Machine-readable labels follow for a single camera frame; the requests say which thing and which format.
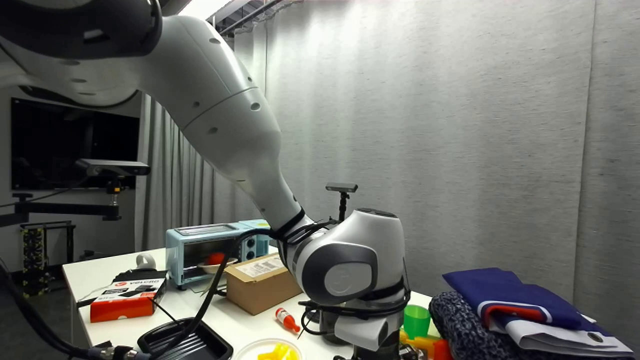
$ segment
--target tape roll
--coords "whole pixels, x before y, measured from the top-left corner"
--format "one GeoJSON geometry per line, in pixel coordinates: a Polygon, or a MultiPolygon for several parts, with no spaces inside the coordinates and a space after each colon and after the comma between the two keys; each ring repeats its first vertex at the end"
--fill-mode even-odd
{"type": "Polygon", "coordinates": [[[147,254],[143,252],[138,254],[136,257],[136,269],[155,269],[156,268],[156,260],[151,254],[147,254]]]}

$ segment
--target gray knit fabric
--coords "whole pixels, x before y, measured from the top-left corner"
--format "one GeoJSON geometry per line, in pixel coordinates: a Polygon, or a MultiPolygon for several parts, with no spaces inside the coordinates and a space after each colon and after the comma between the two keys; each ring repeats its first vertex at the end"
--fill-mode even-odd
{"type": "Polygon", "coordinates": [[[429,312],[455,360],[615,360],[630,357],[584,357],[524,350],[507,335],[482,325],[465,299],[456,291],[431,300],[429,312]]]}

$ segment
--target table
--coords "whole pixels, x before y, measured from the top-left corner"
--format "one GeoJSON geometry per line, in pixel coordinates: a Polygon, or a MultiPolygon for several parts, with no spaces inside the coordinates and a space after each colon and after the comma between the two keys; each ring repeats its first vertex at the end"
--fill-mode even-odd
{"type": "MultiPolygon", "coordinates": [[[[274,247],[270,252],[277,252],[274,247]]],[[[158,270],[165,269],[165,251],[156,249],[146,251],[156,260],[158,270]]],[[[114,276],[136,266],[136,256],[139,253],[112,256],[79,263],[63,265],[63,271],[71,292],[72,343],[78,347],[87,347],[110,340],[114,345],[129,345],[138,348],[136,342],[145,332],[170,322],[159,309],[152,316],[116,320],[111,322],[91,323],[89,306],[76,309],[76,301],[91,293],[93,290],[111,284],[114,276]]],[[[168,290],[161,301],[161,305],[176,319],[195,316],[202,305],[204,297],[191,290],[179,291],[169,283],[168,290]]],[[[351,346],[338,346],[325,342],[320,336],[287,332],[275,320],[275,310],[284,307],[298,322],[304,308],[298,301],[308,300],[302,293],[272,309],[252,316],[237,307],[226,298],[215,296],[207,310],[203,321],[229,342],[234,351],[238,351],[246,344],[263,338],[284,338],[295,341],[310,359],[333,359],[335,355],[350,358],[353,353],[351,346]]],[[[431,297],[412,292],[410,304],[429,306],[431,297]]],[[[438,336],[435,326],[429,326],[429,334],[438,336]]]]}

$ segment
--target gray curtain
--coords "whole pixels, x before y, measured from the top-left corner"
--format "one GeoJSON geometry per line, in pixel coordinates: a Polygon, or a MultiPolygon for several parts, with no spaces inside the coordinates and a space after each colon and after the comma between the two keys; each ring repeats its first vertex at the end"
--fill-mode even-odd
{"type": "Polygon", "coordinates": [[[358,183],[350,209],[403,221],[415,290],[499,266],[640,350],[639,8],[305,1],[235,47],[266,74],[283,172],[310,216],[337,216],[326,182],[358,183]]]}
{"type": "Polygon", "coordinates": [[[151,174],[136,182],[137,251],[164,247],[167,229],[213,223],[213,168],[148,95],[142,102],[138,159],[151,166],[151,174]]]}

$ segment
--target bowl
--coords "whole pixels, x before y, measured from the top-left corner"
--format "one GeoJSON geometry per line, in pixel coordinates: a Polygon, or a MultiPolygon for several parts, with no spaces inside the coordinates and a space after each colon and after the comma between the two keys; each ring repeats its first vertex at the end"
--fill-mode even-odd
{"type": "MultiPolygon", "coordinates": [[[[235,264],[237,262],[238,262],[238,259],[229,258],[229,261],[227,262],[227,266],[229,266],[231,264],[235,264]]],[[[218,265],[207,265],[205,263],[199,263],[198,264],[198,268],[201,268],[207,274],[215,274],[218,271],[219,267],[220,267],[220,264],[218,264],[218,265]]]]}

